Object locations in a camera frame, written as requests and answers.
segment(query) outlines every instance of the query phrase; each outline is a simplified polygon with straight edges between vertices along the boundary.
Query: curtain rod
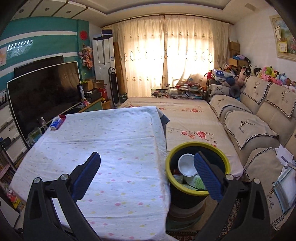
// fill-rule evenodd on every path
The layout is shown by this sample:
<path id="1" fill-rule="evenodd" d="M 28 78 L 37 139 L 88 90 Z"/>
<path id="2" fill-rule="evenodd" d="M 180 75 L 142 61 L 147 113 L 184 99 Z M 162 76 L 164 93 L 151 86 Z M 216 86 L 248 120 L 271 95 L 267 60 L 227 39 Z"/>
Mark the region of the curtain rod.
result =
<path id="1" fill-rule="evenodd" d="M 233 23 L 230 23 L 230 22 L 226 22 L 226 21 L 223 21 L 223 20 L 220 20 L 220 19 L 206 17 L 206 16 L 202 16 L 202 15 L 182 14 L 182 13 L 179 13 L 179 14 L 176 14 L 176 13 L 175 14 L 174 13 L 162 13 L 162 14 L 150 14 L 150 15 L 143 15 L 143 16 L 139 16 L 139 17 L 127 18 L 127 19 L 124 19 L 124 20 L 120 20 L 120 21 L 117 21 L 117 22 L 114 22 L 114 23 L 105 25 L 105 26 L 103 26 L 101 28 L 110 26 L 110 25 L 115 24 L 115 23 L 121 23 L 121 22 L 124 22 L 124 21 L 127 21 L 127 20 L 132 20 L 132 19 L 137 19 L 137 18 L 143 18 L 143 17 L 152 17 L 152 16 L 165 16 L 165 15 L 182 15 L 182 16 L 201 17 L 201 18 L 212 19 L 212 20 L 216 20 L 216 21 L 219 21 L 219 22 L 223 22 L 223 23 L 228 23 L 228 24 L 234 25 Z"/>

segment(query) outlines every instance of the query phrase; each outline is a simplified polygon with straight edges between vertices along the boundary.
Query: ceiling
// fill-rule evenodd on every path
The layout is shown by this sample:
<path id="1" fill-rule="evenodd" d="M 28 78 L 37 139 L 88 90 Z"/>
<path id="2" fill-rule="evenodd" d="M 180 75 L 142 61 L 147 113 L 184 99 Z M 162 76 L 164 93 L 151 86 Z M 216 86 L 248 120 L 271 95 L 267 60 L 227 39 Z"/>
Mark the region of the ceiling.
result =
<path id="1" fill-rule="evenodd" d="M 151 14 L 190 14 L 235 24 L 266 7 L 265 0 L 28 0 L 12 20 L 36 16 L 82 19 L 103 27 Z"/>

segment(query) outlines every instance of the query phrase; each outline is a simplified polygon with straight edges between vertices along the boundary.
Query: sofa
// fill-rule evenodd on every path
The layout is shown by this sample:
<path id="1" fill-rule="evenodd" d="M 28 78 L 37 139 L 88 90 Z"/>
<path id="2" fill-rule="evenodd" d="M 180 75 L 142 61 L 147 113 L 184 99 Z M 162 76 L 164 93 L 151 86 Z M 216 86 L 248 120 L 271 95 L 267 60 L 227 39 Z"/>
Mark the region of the sofa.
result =
<path id="1" fill-rule="evenodd" d="M 209 85 L 206 100 L 239 155 L 244 167 L 241 179 L 260 179 L 274 236 L 288 219 L 287 223 L 291 223 L 291 219 L 295 223 L 293 207 L 282 212 L 273 182 L 283 168 L 274 148 L 281 144 L 296 156 L 296 94 L 285 87 L 249 76 L 241 89 L 240 100 L 230 97 L 229 88 L 221 85 Z"/>

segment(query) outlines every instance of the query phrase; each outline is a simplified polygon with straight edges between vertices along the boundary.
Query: white plastic bowl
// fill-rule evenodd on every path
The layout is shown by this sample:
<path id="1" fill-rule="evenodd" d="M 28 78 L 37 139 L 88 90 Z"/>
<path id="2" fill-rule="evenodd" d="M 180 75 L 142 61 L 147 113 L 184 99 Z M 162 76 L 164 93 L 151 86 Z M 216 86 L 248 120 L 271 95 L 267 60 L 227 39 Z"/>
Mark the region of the white plastic bowl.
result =
<path id="1" fill-rule="evenodd" d="M 184 154 L 178 160 L 178 169 L 181 174 L 185 177 L 193 177 L 197 174 L 197 171 L 194 167 L 194 155 Z"/>

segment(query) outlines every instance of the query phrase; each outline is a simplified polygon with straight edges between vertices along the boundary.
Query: yellow bin rim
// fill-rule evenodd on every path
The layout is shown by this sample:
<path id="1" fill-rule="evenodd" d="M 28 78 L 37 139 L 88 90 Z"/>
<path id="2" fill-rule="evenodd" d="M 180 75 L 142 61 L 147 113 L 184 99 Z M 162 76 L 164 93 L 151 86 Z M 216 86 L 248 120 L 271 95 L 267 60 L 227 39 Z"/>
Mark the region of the yellow bin rim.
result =
<path id="1" fill-rule="evenodd" d="M 183 143 L 179 146 L 176 146 L 174 147 L 170 153 L 168 154 L 166 160 L 165 160 L 165 170 L 166 170 L 166 173 L 167 173 L 167 176 L 168 176 L 168 179 L 170 181 L 170 183 L 172 183 L 177 189 L 179 189 L 180 191 L 186 193 L 186 194 L 189 194 L 189 195 L 193 195 L 193 196 L 208 196 L 209 195 L 209 192 L 208 191 L 195 191 L 195 190 L 190 190 L 186 187 L 183 187 L 180 183 L 178 183 L 176 181 L 176 179 L 173 177 L 173 174 L 171 173 L 170 171 L 170 160 L 172 159 L 173 155 L 183 149 L 183 148 L 186 148 L 186 147 L 189 147 L 189 146 L 201 146 L 201 147 L 205 147 L 205 148 L 208 148 L 214 152 L 216 152 L 220 157 L 221 159 L 223 160 L 224 162 L 224 165 L 225 165 L 225 174 L 228 174 L 230 173 L 230 163 L 227 159 L 227 157 L 225 156 L 225 154 L 220 151 L 218 148 L 208 144 L 208 143 L 204 143 L 204 142 L 186 142 L 186 143 Z"/>

